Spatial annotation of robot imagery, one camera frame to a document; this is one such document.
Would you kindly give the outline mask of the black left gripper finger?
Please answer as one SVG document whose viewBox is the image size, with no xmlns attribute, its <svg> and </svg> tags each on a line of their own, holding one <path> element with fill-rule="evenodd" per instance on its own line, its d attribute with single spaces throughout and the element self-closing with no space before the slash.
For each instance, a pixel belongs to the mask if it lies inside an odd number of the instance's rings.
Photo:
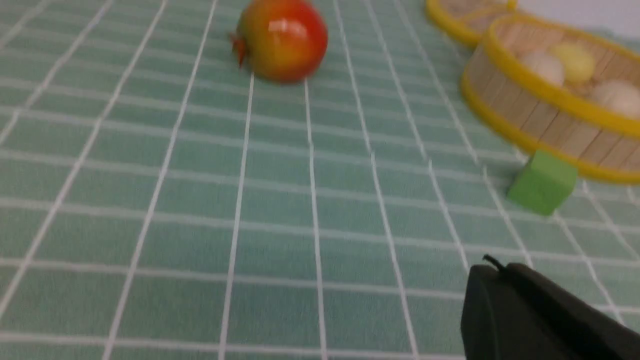
<svg viewBox="0 0 640 360">
<path fill-rule="evenodd" d="M 519 262 L 470 267 L 461 313 L 468 360 L 637 360 L 640 337 Z"/>
</svg>

